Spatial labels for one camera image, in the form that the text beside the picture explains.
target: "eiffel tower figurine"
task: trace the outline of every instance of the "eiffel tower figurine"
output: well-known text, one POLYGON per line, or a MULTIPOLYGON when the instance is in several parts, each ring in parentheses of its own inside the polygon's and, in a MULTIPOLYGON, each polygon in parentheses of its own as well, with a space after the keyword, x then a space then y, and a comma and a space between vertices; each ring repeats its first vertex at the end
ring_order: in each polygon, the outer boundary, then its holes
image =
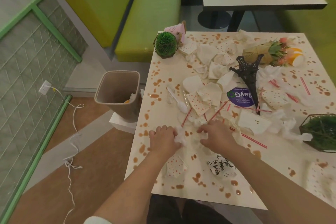
POLYGON ((257 71, 259 69, 258 66, 263 56, 263 54, 259 54, 257 60, 254 63, 247 63, 244 60, 244 56, 238 56, 236 60, 239 63, 239 68, 235 69, 233 67, 230 67, 230 70, 235 72, 245 82, 252 95, 252 99, 256 108, 258 106, 259 100, 255 82, 257 77, 257 71))

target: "plastic spoon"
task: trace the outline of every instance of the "plastic spoon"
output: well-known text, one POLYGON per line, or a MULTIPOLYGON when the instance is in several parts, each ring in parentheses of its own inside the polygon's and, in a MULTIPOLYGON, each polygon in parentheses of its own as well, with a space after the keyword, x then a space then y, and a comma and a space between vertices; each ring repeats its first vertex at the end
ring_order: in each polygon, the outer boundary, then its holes
POLYGON ((177 101, 177 107, 180 109, 181 112, 183 113, 187 113, 188 112, 188 108, 186 106, 185 103, 183 103, 182 101, 180 101, 177 96, 175 96, 175 94, 173 93, 173 91, 167 87, 169 93, 173 96, 173 98, 177 101))

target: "patterned wall tile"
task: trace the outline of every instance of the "patterned wall tile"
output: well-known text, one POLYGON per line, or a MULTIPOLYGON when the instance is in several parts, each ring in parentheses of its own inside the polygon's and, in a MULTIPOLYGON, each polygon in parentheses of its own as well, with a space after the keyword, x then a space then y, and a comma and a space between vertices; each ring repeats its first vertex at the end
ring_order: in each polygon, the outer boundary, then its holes
MULTIPOLYGON (((72 39, 72 43, 83 43, 76 45, 77 51, 85 48, 82 37, 73 29, 55 0, 43 0, 40 7, 50 19, 54 19, 54 23, 64 31, 62 33, 72 39)), ((0 57, 2 215, 63 102, 63 98, 53 90, 45 96, 38 90, 44 80, 57 89, 63 89, 77 61, 32 12, 0 39, 0 57)))

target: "left hand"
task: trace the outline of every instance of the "left hand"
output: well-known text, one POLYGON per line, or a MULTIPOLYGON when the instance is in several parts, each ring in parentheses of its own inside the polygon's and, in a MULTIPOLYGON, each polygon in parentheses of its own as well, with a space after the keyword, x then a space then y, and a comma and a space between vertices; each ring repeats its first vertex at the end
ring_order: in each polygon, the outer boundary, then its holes
POLYGON ((157 127, 156 131, 149 131, 150 152, 157 153, 166 162, 182 146, 181 143, 175 143, 175 136, 175 129, 166 125, 157 127))

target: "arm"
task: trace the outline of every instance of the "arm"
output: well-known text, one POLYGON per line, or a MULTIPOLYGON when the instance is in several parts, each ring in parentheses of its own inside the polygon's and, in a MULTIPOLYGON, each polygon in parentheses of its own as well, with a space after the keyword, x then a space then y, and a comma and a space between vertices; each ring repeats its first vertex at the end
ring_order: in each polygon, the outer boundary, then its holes
POLYGON ((327 224, 336 220, 336 209, 238 145, 220 121, 202 125, 197 132, 202 131, 208 133, 208 139, 201 139, 201 143, 233 162, 281 224, 327 224))
POLYGON ((113 224, 145 223, 155 180, 167 160, 181 147, 174 142, 174 136, 172 127, 150 131, 151 151, 94 216, 113 224))

